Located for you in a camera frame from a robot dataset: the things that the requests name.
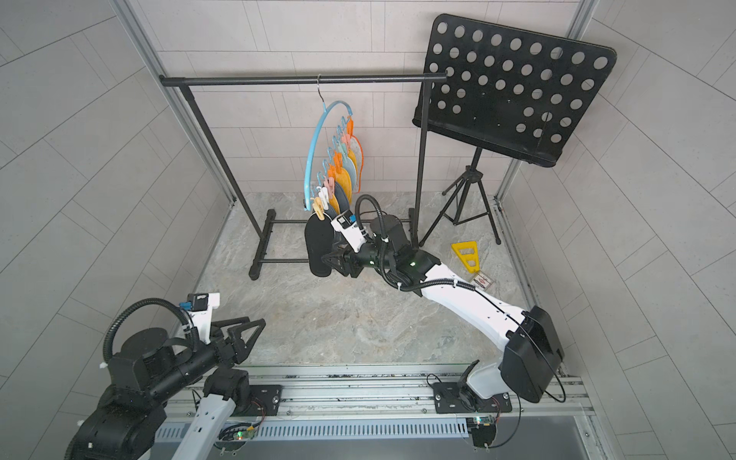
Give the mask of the black shoe insole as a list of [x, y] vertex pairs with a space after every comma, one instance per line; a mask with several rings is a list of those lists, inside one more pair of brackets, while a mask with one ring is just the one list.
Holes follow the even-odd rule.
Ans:
[[332, 269], [322, 261], [322, 257], [333, 249], [335, 230], [328, 218], [320, 220], [312, 214], [305, 226], [305, 243], [308, 252], [310, 272], [316, 277], [328, 277]]

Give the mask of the black garment rack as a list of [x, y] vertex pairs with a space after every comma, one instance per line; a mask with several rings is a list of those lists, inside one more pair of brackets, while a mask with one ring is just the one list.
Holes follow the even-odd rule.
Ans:
[[254, 193], [296, 193], [299, 209], [312, 211], [311, 175], [321, 167], [318, 144], [325, 134], [324, 125], [336, 107], [342, 107], [348, 119], [355, 108], [344, 97], [320, 105], [320, 117], [306, 126], [293, 126], [280, 87], [292, 95], [301, 86], [320, 89], [324, 85], [405, 85], [418, 88], [417, 100], [429, 99], [433, 84], [446, 82], [443, 74], [314, 75], [314, 76], [228, 76], [228, 77], [158, 77], [158, 84], [179, 97], [189, 110], [191, 130], [204, 143], [215, 167], [226, 180], [233, 201], [245, 210], [258, 245], [253, 253], [248, 276], [256, 281], [263, 267], [276, 264], [268, 257], [274, 226], [283, 223], [275, 210], [257, 220], [247, 201], [245, 190]]

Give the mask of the blue multi-clip hanger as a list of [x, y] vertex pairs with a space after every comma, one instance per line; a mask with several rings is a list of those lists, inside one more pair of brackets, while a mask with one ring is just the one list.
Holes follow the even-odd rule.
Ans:
[[322, 103], [322, 112], [310, 138], [306, 166], [304, 168], [303, 204], [306, 211], [312, 211], [312, 199], [316, 197], [315, 188], [321, 185], [321, 179], [317, 178], [317, 174], [325, 171], [321, 166], [321, 161], [327, 158], [326, 151], [332, 146], [332, 142], [328, 140], [326, 124], [338, 107], [344, 111], [347, 118], [351, 118], [354, 114], [352, 107], [345, 101], [326, 101], [321, 91], [321, 84], [327, 84], [327, 78], [318, 74], [315, 80], [315, 87], [319, 101]]

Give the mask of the dark grey shoe insole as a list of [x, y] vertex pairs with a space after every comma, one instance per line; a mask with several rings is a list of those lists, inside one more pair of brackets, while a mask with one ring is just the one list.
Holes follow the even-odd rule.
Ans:
[[350, 201], [339, 184], [335, 184], [335, 200], [338, 204], [338, 213], [344, 213], [350, 210]]

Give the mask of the orange yellow shoe insole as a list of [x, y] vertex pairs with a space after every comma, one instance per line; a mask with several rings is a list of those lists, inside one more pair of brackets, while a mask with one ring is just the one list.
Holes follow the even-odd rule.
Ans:
[[351, 202], [353, 188], [350, 174], [342, 166], [331, 166], [331, 172], [333, 178], [335, 179], [335, 183], [340, 185], [343, 192], [345, 193], [345, 196], [347, 197], [348, 202]]

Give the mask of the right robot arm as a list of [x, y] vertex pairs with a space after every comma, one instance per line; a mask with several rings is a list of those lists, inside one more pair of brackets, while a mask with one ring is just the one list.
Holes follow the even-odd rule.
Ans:
[[437, 257], [411, 245], [400, 220], [387, 215], [375, 197], [363, 195], [377, 216], [363, 223], [358, 211], [330, 217], [317, 211], [324, 245], [318, 249], [324, 272], [356, 278], [372, 268], [391, 289], [433, 301], [481, 331], [500, 350], [498, 360], [470, 365], [459, 386], [468, 404], [511, 391], [536, 404], [558, 377], [564, 352], [549, 313], [510, 305], [461, 279]]

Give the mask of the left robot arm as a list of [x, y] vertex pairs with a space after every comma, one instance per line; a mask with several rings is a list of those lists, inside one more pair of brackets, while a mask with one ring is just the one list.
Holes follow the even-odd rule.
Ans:
[[[178, 305], [146, 298], [123, 310], [103, 338], [102, 366], [111, 383], [72, 437], [65, 458], [149, 458], [155, 435], [167, 419], [168, 401], [198, 381], [204, 388], [195, 419], [174, 456], [205, 459], [215, 446], [235, 452], [254, 439], [262, 421], [234, 425], [227, 421], [249, 410], [266, 417], [266, 406], [251, 393], [247, 371], [238, 367], [251, 354], [266, 322], [247, 316], [215, 321], [212, 315], [219, 304], [216, 293], [191, 293]], [[182, 337], [150, 327], [116, 349], [122, 325], [150, 306], [171, 312], [182, 327]]]

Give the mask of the orange rim insole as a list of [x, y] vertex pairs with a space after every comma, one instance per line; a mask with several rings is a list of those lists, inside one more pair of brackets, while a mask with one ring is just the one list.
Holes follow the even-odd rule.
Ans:
[[362, 186], [362, 171], [364, 164], [364, 153], [360, 140], [354, 134], [355, 123], [351, 117], [347, 119], [343, 142], [346, 144], [348, 157], [354, 164], [356, 171], [356, 181], [354, 182], [354, 191], [360, 192]]

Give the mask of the yellow triangular plastic piece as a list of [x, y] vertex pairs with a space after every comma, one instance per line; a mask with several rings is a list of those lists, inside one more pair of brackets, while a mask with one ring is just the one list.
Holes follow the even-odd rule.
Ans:
[[462, 241], [450, 245], [467, 272], [474, 274], [480, 270], [480, 259], [476, 241]]

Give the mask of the small card box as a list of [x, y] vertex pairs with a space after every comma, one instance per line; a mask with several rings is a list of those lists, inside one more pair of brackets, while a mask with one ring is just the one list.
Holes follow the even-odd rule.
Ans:
[[479, 271], [473, 276], [473, 279], [471, 280], [477, 287], [480, 287], [481, 289], [490, 289], [496, 281], [491, 278], [490, 276], [486, 275], [482, 271]]

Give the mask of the black perforated music stand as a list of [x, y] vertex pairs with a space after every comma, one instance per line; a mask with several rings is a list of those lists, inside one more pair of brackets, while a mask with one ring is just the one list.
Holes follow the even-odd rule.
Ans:
[[447, 79], [413, 123], [426, 110], [430, 132], [552, 168], [616, 61], [611, 47], [442, 13], [424, 69]]

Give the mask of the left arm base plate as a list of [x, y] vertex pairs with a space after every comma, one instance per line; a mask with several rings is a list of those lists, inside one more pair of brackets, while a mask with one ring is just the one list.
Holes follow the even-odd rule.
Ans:
[[282, 399], [282, 385], [251, 385], [248, 398], [237, 406], [232, 417], [275, 417]]

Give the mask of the aluminium mounting rail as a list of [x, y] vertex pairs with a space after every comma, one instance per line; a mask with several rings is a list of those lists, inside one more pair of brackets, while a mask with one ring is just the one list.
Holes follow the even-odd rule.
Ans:
[[[432, 389], [426, 375], [443, 383], [457, 381], [467, 363], [425, 364], [336, 364], [336, 365], [247, 365], [254, 385], [281, 385], [275, 421], [310, 419], [421, 418], [437, 415]], [[578, 377], [561, 377], [563, 385], [551, 383], [548, 391], [556, 398], [567, 393], [560, 404], [543, 396], [538, 404], [522, 402], [523, 416], [595, 415], [584, 382]], [[193, 418], [192, 390], [203, 396], [203, 381], [173, 396], [166, 407], [173, 419]]]

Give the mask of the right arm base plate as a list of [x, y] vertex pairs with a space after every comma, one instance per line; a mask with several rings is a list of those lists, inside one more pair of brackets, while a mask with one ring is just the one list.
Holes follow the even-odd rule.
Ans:
[[431, 383], [433, 402], [437, 414], [504, 414], [513, 411], [513, 406], [506, 393], [496, 394], [483, 400], [467, 386], [457, 383]]

